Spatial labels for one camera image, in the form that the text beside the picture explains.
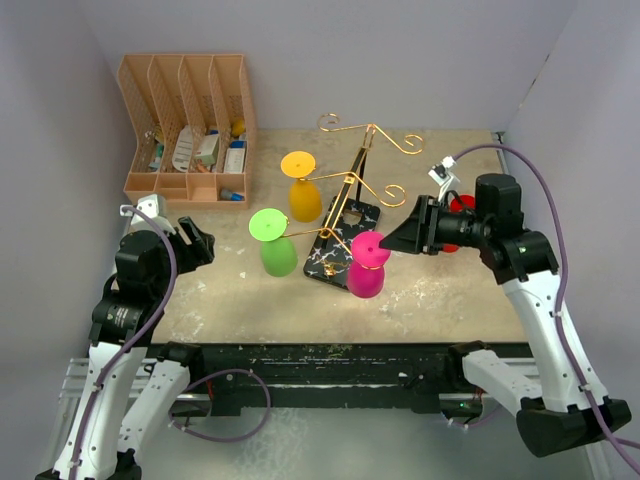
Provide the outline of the red plastic wine glass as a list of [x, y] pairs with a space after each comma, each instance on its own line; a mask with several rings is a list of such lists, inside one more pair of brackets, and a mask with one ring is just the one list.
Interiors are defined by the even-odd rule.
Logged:
[[[449, 200], [448, 207], [451, 212], [461, 212], [465, 209], [475, 209], [476, 200], [473, 195], [462, 194], [455, 196], [453, 194], [450, 195], [451, 199]], [[443, 246], [444, 253], [455, 253], [459, 249], [456, 245], [445, 244]]]

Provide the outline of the magenta plastic wine glass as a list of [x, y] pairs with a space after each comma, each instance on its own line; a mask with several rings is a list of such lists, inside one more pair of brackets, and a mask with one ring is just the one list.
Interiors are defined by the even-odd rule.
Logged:
[[356, 297], [372, 298], [383, 289], [384, 266], [391, 251], [380, 246], [384, 236], [370, 231], [358, 234], [351, 245], [353, 261], [347, 273], [347, 288]]

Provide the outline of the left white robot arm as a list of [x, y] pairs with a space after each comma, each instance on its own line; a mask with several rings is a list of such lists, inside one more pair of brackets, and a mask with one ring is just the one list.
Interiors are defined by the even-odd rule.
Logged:
[[147, 220], [124, 236], [115, 272], [92, 312], [88, 371], [73, 424], [54, 465], [41, 479], [139, 479], [143, 455], [176, 397], [202, 387], [200, 347], [165, 345], [138, 398], [130, 398], [153, 331], [180, 274], [214, 260], [213, 235], [190, 217], [176, 227]]

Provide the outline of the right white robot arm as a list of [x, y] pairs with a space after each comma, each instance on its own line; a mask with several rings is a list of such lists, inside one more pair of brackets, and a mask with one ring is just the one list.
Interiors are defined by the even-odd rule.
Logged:
[[380, 243], [387, 250], [438, 254], [443, 246], [475, 248], [524, 328], [538, 371], [535, 381], [485, 343], [449, 349], [446, 383], [472, 386], [516, 419], [528, 450], [546, 457], [605, 439], [630, 422], [626, 401], [613, 399], [590, 366], [565, 306], [556, 303], [561, 277], [547, 237], [524, 226], [521, 187], [506, 174], [483, 174], [475, 206], [454, 212], [446, 200], [419, 196], [410, 216]]

